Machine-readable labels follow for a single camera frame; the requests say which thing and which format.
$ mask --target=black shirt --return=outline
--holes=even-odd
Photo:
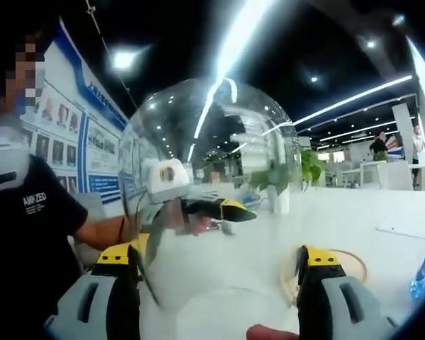
[[[373,151],[373,154],[377,154],[381,151],[387,151],[387,147],[385,146],[385,143],[382,139],[377,138],[372,145],[370,145],[370,150]]]
[[[87,215],[38,157],[31,156],[21,187],[0,191],[0,339],[19,325],[41,329],[56,314],[57,301],[80,276],[67,236]]]

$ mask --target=clear plastic dome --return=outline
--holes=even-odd
[[[274,266],[295,237],[278,240],[295,233],[302,177],[295,128],[273,99],[231,79],[181,82],[132,116],[119,157],[140,270],[159,306],[212,290],[280,291]]]

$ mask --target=wall display board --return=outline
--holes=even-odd
[[[96,191],[103,203],[120,200],[118,143],[127,118],[62,25],[59,33],[45,55],[40,102],[33,112],[21,116],[28,145],[71,194]]]

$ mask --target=black ceiling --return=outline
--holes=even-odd
[[[397,2],[370,2],[376,1],[276,1],[229,77],[266,92],[296,121],[362,91],[414,74],[404,37],[407,33],[416,37],[409,25],[410,7],[404,8],[406,24],[394,27],[392,20],[400,13],[394,5]],[[179,81],[213,75],[225,34],[242,3],[90,0],[103,38],[112,51],[123,46],[146,48],[133,71],[122,74],[137,106],[154,92]],[[111,69],[86,10],[86,3],[78,1],[77,7],[64,16],[64,23],[94,74],[123,112],[131,116],[135,106]],[[366,47],[369,40],[376,41],[376,48]],[[311,82],[313,76],[318,81]],[[416,92],[414,78],[335,108],[296,128],[304,130],[359,108]],[[413,103],[409,101],[414,113]],[[389,106],[374,110],[381,120],[391,115]],[[352,115],[347,123],[314,129],[312,136],[319,140],[329,131],[348,132],[350,122],[369,126],[368,117]]]

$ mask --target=finger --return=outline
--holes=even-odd
[[[256,324],[250,327],[246,333],[247,340],[298,340],[299,336],[289,331],[277,331],[265,327],[261,324]]]

